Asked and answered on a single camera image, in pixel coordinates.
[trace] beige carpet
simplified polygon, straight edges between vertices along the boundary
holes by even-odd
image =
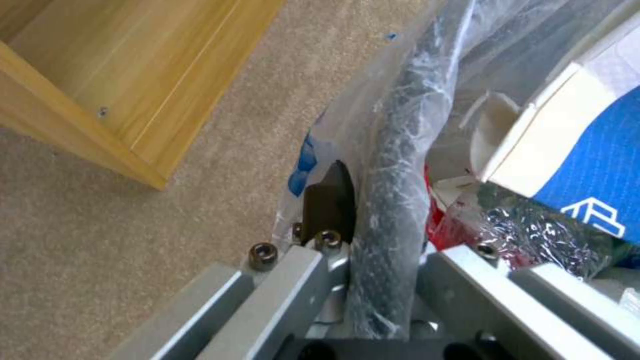
[[[0,129],[0,358],[102,358],[269,239],[308,126],[424,1],[289,0],[165,192]]]

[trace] plastic wrap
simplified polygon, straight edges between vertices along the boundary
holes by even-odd
[[[627,255],[630,245],[497,185],[465,192],[432,239],[440,249],[489,245],[512,270],[555,263],[591,279]]]
[[[454,122],[462,119],[487,91],[526,99],[566,50],[620,2],[425,3],[417,20],[313,125],[273,231],[279,247],[289,246],[304,189],[335,160],[347,165],[358,208],[348,313],[359,338],[408,338],[429,211],[424,160],[450,115]],[[581,14],[587,14],[584,20],[578,20]],[[446,156],[438,160],[448,162]]]

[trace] white logo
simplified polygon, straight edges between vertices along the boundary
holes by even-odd
[[[618,222],[618,210],[594,197],[562,208],[560,212],[617,238],[624,236],[627,230]]]

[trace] wooden cabinet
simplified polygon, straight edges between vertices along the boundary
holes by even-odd
[[[283,2],[0,0],[0,124],[162,189]]]

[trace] hex nut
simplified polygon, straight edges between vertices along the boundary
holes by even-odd
[[[277,263],[278,248],[272,243],[257,243],[249,250],[249,265],[256,271],[270,271]]]
[[[302,243],[302,223],[296,222],[291,227],[291,240],[295,244]]]
[[[342,236],[337,231],[325,230],[317,233],[314,237],[316,241],[316,250],[335,253],[342,248]]]

